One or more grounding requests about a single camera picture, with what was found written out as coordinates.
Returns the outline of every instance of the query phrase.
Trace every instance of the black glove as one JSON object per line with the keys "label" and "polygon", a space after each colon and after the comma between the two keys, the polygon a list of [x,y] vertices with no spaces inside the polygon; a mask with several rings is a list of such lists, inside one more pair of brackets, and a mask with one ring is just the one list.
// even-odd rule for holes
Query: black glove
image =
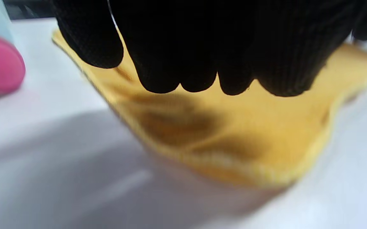
{"label": "black glove", "polygon": [[367,0],[51,0],[67,43],[88,64],[113,68],[124,38],[143,86],[226,94],[253,79],[271,93],[308,90],[353,30],[367,39]]}

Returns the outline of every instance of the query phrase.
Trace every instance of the yellow cloth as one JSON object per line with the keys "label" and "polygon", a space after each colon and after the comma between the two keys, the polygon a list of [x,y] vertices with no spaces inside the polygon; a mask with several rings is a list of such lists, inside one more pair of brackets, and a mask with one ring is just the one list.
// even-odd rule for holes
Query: yellow cloth
{"label": "yellow cloth", "polygon": [[300,178],[326,144],[338,107],[367,86],[367,53],[343,45],[298,97],[275,97],[257,81],[227,96],[218,79],[200,93],[179,86],[153,94],[141,86],[125,48],[122,63],[106,70],[84,63],[59,31],[53,40],[144,145],[233,184],[279,187]]}

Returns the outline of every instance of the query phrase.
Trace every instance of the microfiber cloth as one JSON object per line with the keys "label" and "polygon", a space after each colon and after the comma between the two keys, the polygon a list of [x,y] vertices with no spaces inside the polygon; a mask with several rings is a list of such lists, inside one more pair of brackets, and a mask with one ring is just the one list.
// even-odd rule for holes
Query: microfiber cloth
{"label": "microfiber cloth", "polygon": [[59,31],[53,41],[145,146],[232,184],[283,187],[301,178],[329,139],[337,109],[367,87],[367,53],[350,45],[332,54],[311,90],[276,97],[258,81],[225,95],[218,77],[199,93],[179,86],[154,94],[140,84],[125,45],[121,64],[102,69],[83,62]]}

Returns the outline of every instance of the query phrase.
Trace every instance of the white surface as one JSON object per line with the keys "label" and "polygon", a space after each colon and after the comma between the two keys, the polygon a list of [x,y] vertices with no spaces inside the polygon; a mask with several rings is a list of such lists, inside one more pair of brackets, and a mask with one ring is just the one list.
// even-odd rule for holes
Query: white surface
{"label": "white surface", "polygon": [[300,183],[277,197],[225,187],[144,152],[53,45],[55,27],[13,25],[28,73],[0,98],[0,229],[367,228],[367,92]]}

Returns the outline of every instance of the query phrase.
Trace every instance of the white table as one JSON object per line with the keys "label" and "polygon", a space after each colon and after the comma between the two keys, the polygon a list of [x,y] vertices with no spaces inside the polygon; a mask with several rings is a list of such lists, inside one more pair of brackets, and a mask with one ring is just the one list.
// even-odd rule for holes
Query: white table
{"label": "white table", "polygon": [[236,189],[144,152],[51,42],[53,19],[13,25],[27,64],[0,98],[0,229],[367,228],[367,92],[298,184]]}

